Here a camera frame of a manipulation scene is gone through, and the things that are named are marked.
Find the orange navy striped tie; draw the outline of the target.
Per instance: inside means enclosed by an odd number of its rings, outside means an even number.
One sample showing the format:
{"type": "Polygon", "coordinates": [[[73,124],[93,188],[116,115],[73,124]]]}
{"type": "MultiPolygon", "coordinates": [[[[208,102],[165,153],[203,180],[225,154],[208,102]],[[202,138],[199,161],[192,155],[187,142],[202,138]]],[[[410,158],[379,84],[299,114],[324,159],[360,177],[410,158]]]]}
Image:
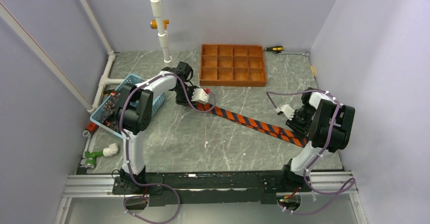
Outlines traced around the orange navy striped tie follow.
{"type": "Polygon", "coordinates": [[[271,125],[265,122],[261,122],[228,110],[225,110],[223,108],[220,108],[218,106],[215,106],[212,108],[209,113],[219,116],[221,118],[227,119],[231,122],[240,124],[242,126],[251,128],[253,130],[259,131],[261,133],[265,133],[267,135],[270,135],[272,137],[281,139],[285,142],[294,144],[296,146],[304,148],[306,144],[308,143],[307,137],[300,137],[298,134],[294,133],[291,130],[278,127],[275,125],[271,125]]]}

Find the brown compartment tray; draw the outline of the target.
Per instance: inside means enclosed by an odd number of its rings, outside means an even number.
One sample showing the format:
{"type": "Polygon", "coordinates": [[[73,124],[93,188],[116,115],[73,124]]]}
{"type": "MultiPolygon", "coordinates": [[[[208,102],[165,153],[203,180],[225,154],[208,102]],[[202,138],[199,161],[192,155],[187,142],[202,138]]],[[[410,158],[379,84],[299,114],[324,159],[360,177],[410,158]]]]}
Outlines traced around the brown compartment tray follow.
{"type": "Polygon", "coordinates": [[[199,84],[265,87],[267,76],[263,47],[233,44],[201,45],[199,84]]]}

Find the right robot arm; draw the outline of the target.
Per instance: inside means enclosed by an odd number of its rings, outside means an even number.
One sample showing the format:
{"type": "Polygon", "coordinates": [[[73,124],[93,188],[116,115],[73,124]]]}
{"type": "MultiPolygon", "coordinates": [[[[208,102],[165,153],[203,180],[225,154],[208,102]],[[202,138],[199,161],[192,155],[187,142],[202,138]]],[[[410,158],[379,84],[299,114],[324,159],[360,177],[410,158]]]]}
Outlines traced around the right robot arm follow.
{"type": "Polygon", "coordinates": [[[302,93],[302,106],[292,109],[288,104],[282,112],[286,125],[299,139],[307,137],[303,150],[289,162],[290,172],[280,176],[279,184],[292,191],[318,158],[343,150],[349,143],[355,108],[339,103],[329,92],[309,87],[302,93]]]}

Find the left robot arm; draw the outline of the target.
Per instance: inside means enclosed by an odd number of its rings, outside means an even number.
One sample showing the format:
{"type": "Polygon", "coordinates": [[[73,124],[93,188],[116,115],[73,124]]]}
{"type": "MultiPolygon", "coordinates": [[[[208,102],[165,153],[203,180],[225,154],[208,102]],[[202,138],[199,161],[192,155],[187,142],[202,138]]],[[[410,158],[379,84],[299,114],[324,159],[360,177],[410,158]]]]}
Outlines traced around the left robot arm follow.
{"type": "Polygon", "coordinates": [[[121,176],[126,178],[126,187],[134,194],[145,189],[145,163],[142,156],[143,141],[139,139],[148,128],[154,100],[167,91],[176,94],[176,103],[190,105],[197,86],[188,86],[193,69],[185,62],[176,67],[165,67],[156,76],[138,84],[126,84],[120,90],[120,97],[113,116],[123,135],[124,161],[121,176]]]}

